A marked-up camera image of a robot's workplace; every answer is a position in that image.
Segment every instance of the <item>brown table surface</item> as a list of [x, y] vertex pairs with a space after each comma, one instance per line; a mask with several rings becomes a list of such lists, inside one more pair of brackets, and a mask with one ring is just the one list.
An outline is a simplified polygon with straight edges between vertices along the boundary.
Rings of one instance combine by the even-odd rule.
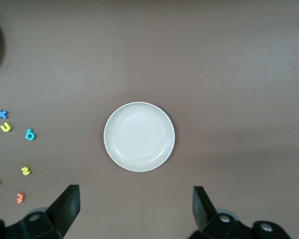
[[[135, 101], [176, 134], [144, 173], [103, 144], [111, 113]], [[0, 0], [0, 110], [7, 226], [79, 184], [67, 239], [186, 239], [200, 185], [247, 226], [299, 238], [299, 0]]]

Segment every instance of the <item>white plate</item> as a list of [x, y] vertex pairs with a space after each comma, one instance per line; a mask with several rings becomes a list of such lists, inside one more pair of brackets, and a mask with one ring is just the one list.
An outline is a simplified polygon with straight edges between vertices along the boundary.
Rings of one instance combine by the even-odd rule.
[[145, 102], [133, 102], [118, 108], [104, 129], [104, 144], [119, 166], [145, 172], [161, 166], [170, 156], [175, 131], [167, 114]]

